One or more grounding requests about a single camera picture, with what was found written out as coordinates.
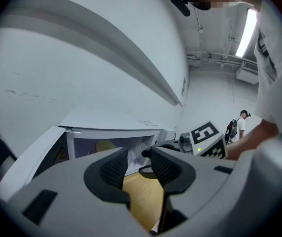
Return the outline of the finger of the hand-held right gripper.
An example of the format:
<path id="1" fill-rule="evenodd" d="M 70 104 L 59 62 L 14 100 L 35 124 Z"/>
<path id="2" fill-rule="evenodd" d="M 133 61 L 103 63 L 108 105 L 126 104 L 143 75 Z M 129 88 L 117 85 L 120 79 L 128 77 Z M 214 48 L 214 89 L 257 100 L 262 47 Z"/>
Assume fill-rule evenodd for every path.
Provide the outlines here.
<path id="1" fill-rule="evenodd" d="M 162 141 L 162 142 L 157 142 L 156 144 L 149 146 L 145 150 L 142 151 L 141 155 L 145 158 L 150 158 L 151 157 L 151 149 L 154 147 L 162 147 L 174 151 L 180 151 L 178 141 Z"/>
<path id="2" fill-rule="evenodd" d="M 139 174 L 147 179 L 157 179 L 151 165 L 139 168 Z"/>

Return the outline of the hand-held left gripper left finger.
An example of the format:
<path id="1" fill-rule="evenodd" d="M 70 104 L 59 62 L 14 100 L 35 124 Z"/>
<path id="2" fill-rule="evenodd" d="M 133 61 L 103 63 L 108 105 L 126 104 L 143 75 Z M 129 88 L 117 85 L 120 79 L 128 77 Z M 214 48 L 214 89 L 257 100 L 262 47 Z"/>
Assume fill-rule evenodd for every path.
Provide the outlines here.
<path id="1" fill-rule="evenodd" d="M 122 189 L 126 148 L 56 164 L 9 199 L 30 237 L 146 237 Z"/>

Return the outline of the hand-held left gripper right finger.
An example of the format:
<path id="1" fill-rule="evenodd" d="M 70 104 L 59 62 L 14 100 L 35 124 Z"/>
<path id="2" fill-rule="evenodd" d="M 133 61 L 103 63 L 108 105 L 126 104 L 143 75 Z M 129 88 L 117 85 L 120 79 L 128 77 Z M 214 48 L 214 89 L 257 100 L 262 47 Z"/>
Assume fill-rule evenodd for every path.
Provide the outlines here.
<path id="1" fill-rule="evenodd" d="M 236 164 L 161 147 L 152 147 L 149 157 L 151 168 L 164 190 L 159 233 L 188 220 L 210 202 Z"/>

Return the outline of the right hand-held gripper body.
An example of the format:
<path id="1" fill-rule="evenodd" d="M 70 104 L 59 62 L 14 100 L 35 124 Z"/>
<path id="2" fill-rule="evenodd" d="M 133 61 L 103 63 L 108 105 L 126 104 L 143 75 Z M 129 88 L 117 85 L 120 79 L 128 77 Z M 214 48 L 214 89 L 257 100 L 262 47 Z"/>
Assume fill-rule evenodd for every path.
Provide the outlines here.
<path id="1" fill-rule="evenodd" d="M 218 159 L 228 156 L 224 135 L 211 121 L 182 133 L 178 144 L 182 153 L 193 156 Z"/>

